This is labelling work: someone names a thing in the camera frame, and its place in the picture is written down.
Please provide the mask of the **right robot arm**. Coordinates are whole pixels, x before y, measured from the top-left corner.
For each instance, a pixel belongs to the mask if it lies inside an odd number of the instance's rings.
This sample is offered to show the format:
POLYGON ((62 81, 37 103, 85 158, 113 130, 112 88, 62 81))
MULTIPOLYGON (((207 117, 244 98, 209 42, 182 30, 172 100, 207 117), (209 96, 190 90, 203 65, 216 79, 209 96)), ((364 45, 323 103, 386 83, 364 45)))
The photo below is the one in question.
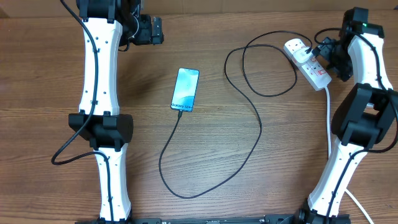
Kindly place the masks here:
POLYGON ((369 23, 368 13, 361 7, 347 10, 339 38, 327 37, 312 49, 341 80, 353 78, 355 84, 333 115, 331 156, 314 191, 294 215, 295 223, 350 223, 349 215, 338 213, 344 191, 361 159, 375 152, 373 147, 397 122, 397 92, 382 57, 384 29, 369 23))

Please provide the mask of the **white charger plug adapter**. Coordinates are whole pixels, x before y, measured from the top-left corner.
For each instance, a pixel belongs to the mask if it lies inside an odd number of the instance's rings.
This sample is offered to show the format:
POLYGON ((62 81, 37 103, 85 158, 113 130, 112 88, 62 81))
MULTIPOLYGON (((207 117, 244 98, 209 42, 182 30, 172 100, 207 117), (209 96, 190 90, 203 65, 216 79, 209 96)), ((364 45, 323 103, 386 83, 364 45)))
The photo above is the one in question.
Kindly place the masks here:
POLYGON ((302 48, 293 53, 293 58, 299 65, 305 64, 311 58, 313 58, 312 50, 310 47, 302 48))

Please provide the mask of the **white power strip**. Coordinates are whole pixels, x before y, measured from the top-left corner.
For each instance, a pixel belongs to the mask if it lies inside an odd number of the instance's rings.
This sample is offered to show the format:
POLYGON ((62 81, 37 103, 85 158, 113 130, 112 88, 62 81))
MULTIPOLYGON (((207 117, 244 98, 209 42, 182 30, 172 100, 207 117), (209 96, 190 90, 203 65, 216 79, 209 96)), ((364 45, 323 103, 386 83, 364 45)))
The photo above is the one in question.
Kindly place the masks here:
POLYGON ((326 70, 321 66, 319 61, 315 56, 307 61, 305 64, 299 65, 293 58, 293 53, 307 46, 301 39, 291 39, 287 41, 284 45, 284 51, 296 65, 296 67, 301 71, 304 77, 308 80, 315 91, 319 91, 328 86, 331 82, 331 76, 326 72, 326 70))

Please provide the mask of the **Samsung Galaxy smartphone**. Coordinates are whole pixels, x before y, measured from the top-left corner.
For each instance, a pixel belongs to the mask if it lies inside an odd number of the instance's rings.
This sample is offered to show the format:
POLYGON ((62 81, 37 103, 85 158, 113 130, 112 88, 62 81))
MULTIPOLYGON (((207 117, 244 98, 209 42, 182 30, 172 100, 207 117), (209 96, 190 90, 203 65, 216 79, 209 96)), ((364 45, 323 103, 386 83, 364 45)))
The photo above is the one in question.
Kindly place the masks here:
POLYGON ((170 107, 173 110, 193 111, 200 71, 179 68, 170 107))

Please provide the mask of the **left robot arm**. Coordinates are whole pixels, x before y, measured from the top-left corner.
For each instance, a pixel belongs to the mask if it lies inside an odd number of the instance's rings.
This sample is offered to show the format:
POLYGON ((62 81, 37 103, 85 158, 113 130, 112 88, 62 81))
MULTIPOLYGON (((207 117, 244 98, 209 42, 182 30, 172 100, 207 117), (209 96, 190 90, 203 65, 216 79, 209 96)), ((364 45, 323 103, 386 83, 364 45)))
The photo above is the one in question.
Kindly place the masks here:
POLYGON ((118 53, 127 51, 131 44, 161 44, 162 20, 141 14, 141 0, 76 4, 85 38, 85 72, 78 112, 69 115, 68 123, 89 142, 91 154, 96 157, 101 210, 95 223, 132 223, 126 153, 133 118, 119 108, 118 53))

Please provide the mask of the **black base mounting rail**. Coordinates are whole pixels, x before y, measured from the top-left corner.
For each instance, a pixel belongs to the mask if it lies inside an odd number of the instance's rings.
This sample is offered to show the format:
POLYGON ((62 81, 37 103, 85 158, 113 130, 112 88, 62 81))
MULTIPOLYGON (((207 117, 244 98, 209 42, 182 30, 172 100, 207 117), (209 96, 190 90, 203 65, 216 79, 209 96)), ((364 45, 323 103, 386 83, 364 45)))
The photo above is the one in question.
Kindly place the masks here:
POLYGON ((303 220, 298 215, 265 215, 264 217, 249 218, 186 218, 186 219, 171 219, 162 220, 160 218, 128 218, 121 221, 107 221, 104 218, 98 218, 92 221, 77 222, 79 224, 294 224, 294 223, 351 223, 349 216, 343 215, 341 218, 331 218, 325 221, 322 217, 314 219, 303 220))

